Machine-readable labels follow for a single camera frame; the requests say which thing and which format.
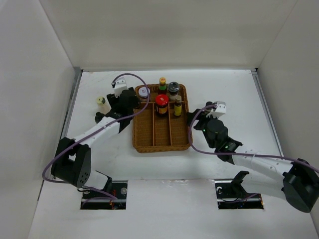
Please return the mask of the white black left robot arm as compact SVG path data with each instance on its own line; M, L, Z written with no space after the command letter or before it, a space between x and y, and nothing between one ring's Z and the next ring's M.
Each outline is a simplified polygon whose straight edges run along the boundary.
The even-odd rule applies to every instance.
M103 199L111 195L112 186L107 183L107 176L91 169L93 150L121 133L130 124L134 109L140 106L132 87L123 90L118 97L108 94L107 100L111 109L105 115L96 114L98 122L94 127L75 138L60 140L56 155L63 155L52 163L50 170L51 175L77 188L94 186L95 193Z

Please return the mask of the black-top spice grinder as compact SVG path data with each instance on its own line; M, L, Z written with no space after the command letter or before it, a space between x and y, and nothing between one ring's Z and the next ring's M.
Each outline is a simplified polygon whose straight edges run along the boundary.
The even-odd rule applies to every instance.
M105 117L105 114L101 112L96 112L95 118L94 118L95 123L99 123L104 117Z

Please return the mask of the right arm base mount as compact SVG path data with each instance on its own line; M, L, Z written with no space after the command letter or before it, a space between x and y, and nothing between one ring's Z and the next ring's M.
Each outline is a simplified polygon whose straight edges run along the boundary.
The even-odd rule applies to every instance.
M242 186L243 179L248 174L248 171L240 171L233 179L215 180L218 209L264 209L261 194L247 193Z

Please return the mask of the white-lid brown sauce jar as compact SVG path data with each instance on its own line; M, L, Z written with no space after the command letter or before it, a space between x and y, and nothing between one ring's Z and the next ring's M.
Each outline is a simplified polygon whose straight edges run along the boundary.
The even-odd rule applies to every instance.
M150 89L148 87L140 87L138 89L138 96L141 102L147 102L150 97Z

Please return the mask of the black-cap pepper grinder jar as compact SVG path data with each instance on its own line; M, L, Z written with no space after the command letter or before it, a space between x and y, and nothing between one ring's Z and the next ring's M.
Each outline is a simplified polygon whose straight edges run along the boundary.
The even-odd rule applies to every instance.
M180 86L177 82L170 82L167 86L168 97L170 101L175 101L175 98L178 96Z

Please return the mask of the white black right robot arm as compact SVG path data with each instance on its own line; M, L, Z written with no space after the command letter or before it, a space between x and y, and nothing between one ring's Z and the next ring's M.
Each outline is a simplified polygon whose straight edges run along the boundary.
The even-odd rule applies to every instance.
M232 165L242 166L263 174L275 181L274 184L252 183L265 194L286 200L295 209L310 213L319 199L319 170L301 158L260 154L228 135L228 128L219 119L226 113L224 102L207 102L206 106L187 112L188 132L198 130L211 155Z

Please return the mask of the green-label red sauce bottle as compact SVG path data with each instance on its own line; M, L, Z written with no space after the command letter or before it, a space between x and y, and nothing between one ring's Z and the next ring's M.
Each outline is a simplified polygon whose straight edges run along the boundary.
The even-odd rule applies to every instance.
M158 94L165 94L167 93L167 84L166 84L166 78L161 77L159 79L159 85L158 85Z

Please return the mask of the red-lid dark sauce jar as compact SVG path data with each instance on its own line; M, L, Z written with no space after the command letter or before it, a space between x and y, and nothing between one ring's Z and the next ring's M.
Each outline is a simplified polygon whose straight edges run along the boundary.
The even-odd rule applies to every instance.
M165 94L159 94L155 98L156 113L159 116L165 116L168 113L169 98Z

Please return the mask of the yellow-lid spice shaker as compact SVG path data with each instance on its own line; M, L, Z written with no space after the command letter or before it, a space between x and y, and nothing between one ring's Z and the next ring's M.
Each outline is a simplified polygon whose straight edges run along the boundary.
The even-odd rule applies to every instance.
M99 96L97 99L96 99L96 103L97 103L97 106L98 106L98 111L103 113L103 114L106 114L109 112L110 110L110 107L106 101L106 99L102 96Z

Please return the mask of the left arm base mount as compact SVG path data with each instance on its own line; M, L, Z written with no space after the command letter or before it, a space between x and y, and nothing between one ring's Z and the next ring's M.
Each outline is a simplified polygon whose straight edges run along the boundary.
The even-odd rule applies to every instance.
M78 192L82 193L81 210L125 210L128 181L114 181L104 173L92 171L88 181Z

